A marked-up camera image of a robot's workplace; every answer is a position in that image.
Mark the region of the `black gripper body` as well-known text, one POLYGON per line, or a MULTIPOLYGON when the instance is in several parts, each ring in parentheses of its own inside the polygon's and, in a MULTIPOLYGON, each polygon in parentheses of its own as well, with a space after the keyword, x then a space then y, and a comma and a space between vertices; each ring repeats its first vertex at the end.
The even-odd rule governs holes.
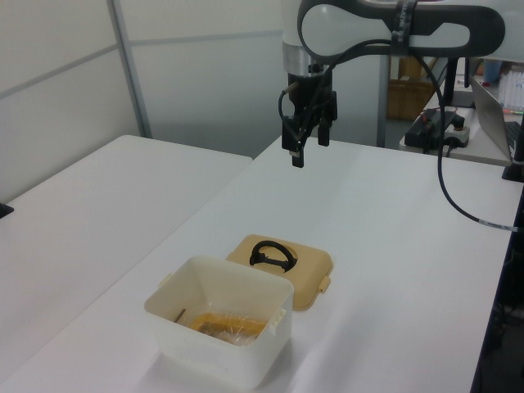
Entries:
POLYGON ((337 119, 337 93, 332 89, 332 72, 327 71, 313 76, 287 75, 289 84, 298 83, 298 87, 289 93, 294 106, 293 118, 301 124, 312 102, 311 124, 318 124, 321 119, 337 119))

